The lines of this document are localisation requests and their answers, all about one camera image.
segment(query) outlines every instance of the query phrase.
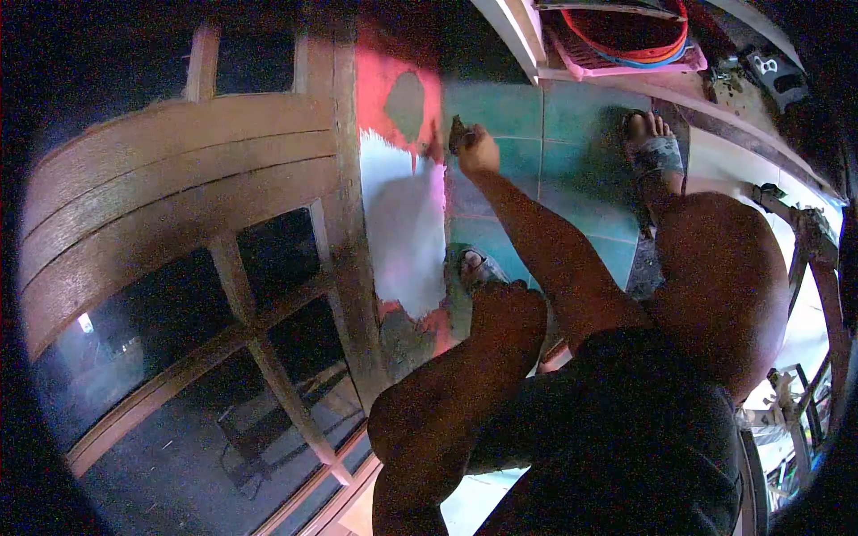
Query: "plastic basket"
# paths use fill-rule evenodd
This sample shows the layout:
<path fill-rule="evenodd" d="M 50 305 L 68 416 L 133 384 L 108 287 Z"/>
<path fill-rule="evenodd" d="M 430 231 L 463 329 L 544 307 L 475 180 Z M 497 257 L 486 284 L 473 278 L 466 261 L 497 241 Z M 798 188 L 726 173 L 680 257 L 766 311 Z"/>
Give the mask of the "plastic basket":
<path fill-rule="evenodd" d="M 563 60 L 572 78 L 581 81 L 594 76 L 639 75 L 649 73 L 676 73 L 683 71 L 699 71 L 709 67 L 700 46 L 689 39 L 686 53 L 673 63 L 652 69 L 636 69 L 611 63 L 599 56 L 589 45 L 572 32 L 565 32 L 561 38 L 553 28 L 545 26 L 548 37 Z"/>

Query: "glass pane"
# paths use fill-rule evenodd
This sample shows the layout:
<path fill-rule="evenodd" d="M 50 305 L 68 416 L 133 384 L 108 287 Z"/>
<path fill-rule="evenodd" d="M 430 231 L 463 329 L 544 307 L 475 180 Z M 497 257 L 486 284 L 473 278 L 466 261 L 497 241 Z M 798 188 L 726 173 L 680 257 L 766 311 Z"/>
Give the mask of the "glass pane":
<path fill-rule="evenodd" d="M 348 453 L 348 456 L 346 456 L 345 460 L 342 461 L 342 465 L 344 465 L 351 474 L 355 474 L 360 468 L 360 465 L 370 457 L 370 454 L 372 454 L 370 437 L 364 434 L 363 439 L 354 446 L 352 452 Z"/>
<path fill-rule="evenodd" d="M 257 301 L 268 309 L 291 288 L 319 270 L 310 210 L 299 208 L 244 229 L 238 235 L 241 261 Z"/>
<path fill-rule="evenodd" d="M 219 95 L 291 91 L 294 61 L 291 32 L 225 30 L 218 48 L 215 91 Z"/>
<path fill-rule="evenodd" d="M 364 419 L 326 298 L 269 330 L 269 338 L 310 414 L 338 449 Z"/>
<path fill-rule="evenodd" d="M 170 262 L 82 315 L 31 371 L 59 448 L 70 449 L 128 393 L 231 321 L 205 249 Z"/>
<path fill-rule="evenodd" d="M 329 476 L 326 478 L 322 484 L 319 485 L 312 494 L 308 498 L 304 500 L 298 506 L 292 515 L 283 520 L 283 522 L 278 526 L 272 534 L 274 536 L 294 536 L 301 532 L 307 523 L 309 523 L 316 514 L 318 514 L 324 505 L 328 503 L 329 500 L 334 498 L 334 495 L 342 488 L 340 483 L 334 478 Z"/>
<path fill-rule="evenodd" d="M 118 533 L 243 534 L 321 464 L 246 351 L 129 432 L 81 479 Z"/>

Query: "wooden beam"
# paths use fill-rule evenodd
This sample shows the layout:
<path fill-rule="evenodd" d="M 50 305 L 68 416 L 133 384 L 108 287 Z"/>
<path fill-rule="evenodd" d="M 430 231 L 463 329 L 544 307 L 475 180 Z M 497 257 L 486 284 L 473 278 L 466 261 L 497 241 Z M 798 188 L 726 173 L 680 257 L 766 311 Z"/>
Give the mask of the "wooden beam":
<path fill-rule="evenodd" d="M 102 417 L 66 455 L 71 472 L 81 477 L 105 452 L 159 407 L 238 351 L 252 336 L 231 326 L 143 384 Z"/>
<path fill-rule="evenodd" d="M 377 456 L 370 454 L 354 473 L 354 485 L 340 489 L 324 508 L 319 510 L 316 517 L 307 523 L 306 529 L 301 531 L 301 536 L 320 534 L 326 528 L 338 523 L 360 496 L 375 485 L 376 477 L 381 473 L 383 466 L 384 464 Z"/>
<path fill-rule="evenodd" d="M 333 474 L 342 485 L 351 485 L 353 483 L 352 475 L 342 465 L 342 462 L 337 459 L 336 453 L 331 448 L 328 440 L 325 439 L 322 432 L 316 427 L 313 422 L 310 410 L 301 401 L 298 390 L 292 385 L 289 375 L 283 364 L 277 358 L 274 347 L 267 338 L 255 339 L 247 343 L 247 348 L 253 354 L 254 360 L 257 362 L 259 369 L 263 372 L 263 377 L 271 390 L 274 392 L 277 400 L 286 410 L 287 415 L 295 424 L 295 428 L 307 441 L 307 444 L 316 453 L 319 460 L 326 466 L 330 466 L 331 474 Z"/>
<path fill-rule="evenodd" d="M 29 178 L 22 236 L 120 175 L 222 143 L 329 130 L 333 111 L 329 99 L 319 102 L 306 95 L 230 95 L 200 104 L 174 101 L 88 129 L 36 166 Z"/>
<path fill-rule="evenodd" d="M 379 340 L 375 283 L 366 241 L 354 108 L 353 14 L 339 18 L 334 42 L 334 102 L 337 171 L 341 190 L 322 198 L 332 273 L 339 296 L 347 299 L 344 320 L 355 349 L 349 363 L 361 405 L 372 403 L 390 385 Z"/>
<path fill-rule="evenodd" d="M 330 102 L 334 80 L 334 36 L 323 2 L 303 0 L 295 39 L 293 91 Z"/>
<path fill-rule="evenodd" d="M 226 232 L 208 243 L 208 252 L 221 278 L 229 308 L 239 322 L 253 328 L 257 324 L 257 307 L 251 283 L 247 280 L 245 265 L 241 261 L 239 243 L 234 232 Z"/>
<path fill-rule="evenodd" d="M 328 232 L 325 229 L 324 209 L 322 200 L 316 199 L 310 205 L 310 217 L 313 226 L 313 237 L 316 239 L 316 249 L 319 256 L 319 261 L 322 265 L 322 270 L 330 277 L 331 281 L 336 281 L 334 264 L 330 256 L 330 246 L 328 243 Z M 328 289 L 328 306 L 331 313 L 334 315 L 334 324 L 336 325 L 337 334 L 340 336 L 343 353 L 348 363 L 349 374 L 352 376 L 356 385 L 362 385 L 365 378 L 370 376 L 370 371 L 365 370 L 367 363 L 360 358 L 361 352 L 354 346 L 354 341 L 349 334 L 348 325 L 346 324 L 346 310 L 340 300 L 340 293 L 337 291 L 336 283 L 330 285 Z M 364 413 L 367 413 L 367 407 L 363 403 L 360 394 L 366 391 L 365 388 L 356 388 L 358 399 L 361 400 L 361 406 L 364 408 Z"/>
<path fill-rule="evenodd" d="M 123 215 L 223 177 L 336 156 L 330 130 L 266 136 L 197 149 L 132 170 L 60 208 L 21 244 L 19 288 L 63 251 Z"/>
<path fill-rule="evenodd" d="M 336 455 L 341 460 L 345 458 L 349 451 L 357 445 L 363 436 L 366 434 L 366 422 L 356 430 L 346 441 L 346 444 L 337 451 Z M 370 453 L 369 457 L 360 464 L 358 470 L 354 473 L 354 483 L 349 487 L 341 488 L 332 498 L 325 504 L 318 514 L 307 524 L 307 527 L 301 531 L 302 536 L 310 534 L 318 534 L 331 523 L 339 521 L 342 514 L 352 505 L 366 489 L 373 485 L 375 477 L 381 471 L 382 463 L 374 454 Z M 327 478 L 328 473 L 323 469 L 319 471 L 313 478 L 308 480 L 301 489 L 292 495 L 289 500 L 283 504 L 276 512 L 274 512 L 254 534 L 271 534 L 286 518 L 298 508 L 312 492 L 314 492 L 320 484 Z"/>
<path fill-rule="evenodd" d="M 214 258 L 221 285 L 227 293 L 229 308 L 233 315 L 245 326 L 250 327 L 256 333 L 256 338 L 247 342 L 247 349 L 251 351 L 253 359 L 257 362 L 263 377 L 277 400 L 286 410 L 286 414 L 292 420 L 307 444 L 316 453 L 319 460 L 331 466 L 333 474 L 341 484 L 351 485 L 352 475 L 346 471 L 342 462 L 337 459 L 336 453 L 331 448 L 328 440 L 313 422 L 310 410 L 301 401 L 298 390 L 289 379 L 286 368 L 278 359 L 274 347 L 262 330 L 255 329 L 257 325 L 256 306 L 254 305 L 251 284 L 247 280 L 245 267 L 241 262 L 239 244 L 232 233 L 224 233 L 215 238 L 208 245 Z"/>
<path fill-rule="evenodd" d="M 528 38 L 519 26 L 506 0 L 472 0 L 472 2 L 486 17 L 498 36 L 506 43 L 507 48 L 516 57 L 530 82 L 536 85 L 537 70 L 539 69 L 536 54 L 531 50 Z"/>
<path fill-rule="evenodd" d="M 217 52 L 221 43 L 221 29 L 203 23 L 194 32 L 190 46 L 188 81 L 184 97 L 190 102 L 203 102 L 215 96 Z"/>
<path fill-rule="evenodd" d="M 223 232 L 303 207 L 336 186 L 333 158 L 306 160 L 186 190 L 101 227 L 24 289 L 30 359 L 78 316 L 129 283 Z"/>

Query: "wooden window frame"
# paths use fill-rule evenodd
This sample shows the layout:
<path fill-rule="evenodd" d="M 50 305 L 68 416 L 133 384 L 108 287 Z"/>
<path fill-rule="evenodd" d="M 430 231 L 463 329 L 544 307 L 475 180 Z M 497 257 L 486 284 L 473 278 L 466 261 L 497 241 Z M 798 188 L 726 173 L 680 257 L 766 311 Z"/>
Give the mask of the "wooden window frame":
<path fill-rule="evenodd" d="M 273 531 L 328 476 L 344 487 L 325 512 L 378 468 L 373 455 L 355 475 L 343 466 L 366 434 L 366 420 L 335 452 L 275 355 L 268 329 L 326 297 L 365 414 L 390 384 L 380 357 L 360 193 L 353 21 L 338 27 L 335 38 L 311 3 L 301 13 L 291 93 L 215 97 L 220 30 L 201 25 L 194 33 L 185 102 L 97 125 L 40 161 L 31 176 L 31 192 L 39 195 L 28 197 L 22 243 L 19 286 L 31 362 L 82 312 L 175 258 L 199 247 L 208 250 L 238 322 L 126 396 L 66 459 L 81 477 L 158 408 L 246 347 L 322 462 L 255 533 Z M 230 113 L 241 116 L 241 126 L 218 121 Z M 193 125 L 193 136 L 176 134 L 183 125 Z M 236 159 L 237 154 L 253 158 Z M 189 172 L 195 162 L 202 167 Z M 242 204 L 221 206 L 229 195 Z M 320 273 L 257 315 L 236 234 L 302 207 L 311 212 Z M 336 217 L 326 219 L 326 212 Z M 183 232 L 171 236 L 177 228 Z M 144 229 L 148 236 L 141 238 Z M 118 243 L 125 247 L 121 254 Z M 151 244 L 161 244 L 154 254 L 147 251 Z M 83 282 L 60 290 L 59 281 Z M 341 295 L 348 296 L 348 308 Z"/>

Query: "person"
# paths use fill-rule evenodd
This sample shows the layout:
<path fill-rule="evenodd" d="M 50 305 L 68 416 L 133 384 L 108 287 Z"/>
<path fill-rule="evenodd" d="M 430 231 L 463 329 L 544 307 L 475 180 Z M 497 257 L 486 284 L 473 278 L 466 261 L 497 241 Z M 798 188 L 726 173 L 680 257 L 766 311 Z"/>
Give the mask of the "person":
<path fill-rule="evenodd" d="M 474 132 L 459 167 L 545 298 L 492 277 L 478 250 L 462 254 L 462 277 L 477 279 L 470 337 L 372 406 L 384 464 L 374 533 L 446 533 L 439 505 L 463 476 L 511 464 L 530 469 L 478 533 L 731 534 L 742 486 L 734 403 L 765 379 L 789 308 L 764 216 L 722 194 L 683 195 L 670 127 L 631 112 L 626 153 L 665 278 L 645 310 L 575 226 L 499 174 L 498 146 Z M 574 357 L 526 378 L 545 300 Z"/>

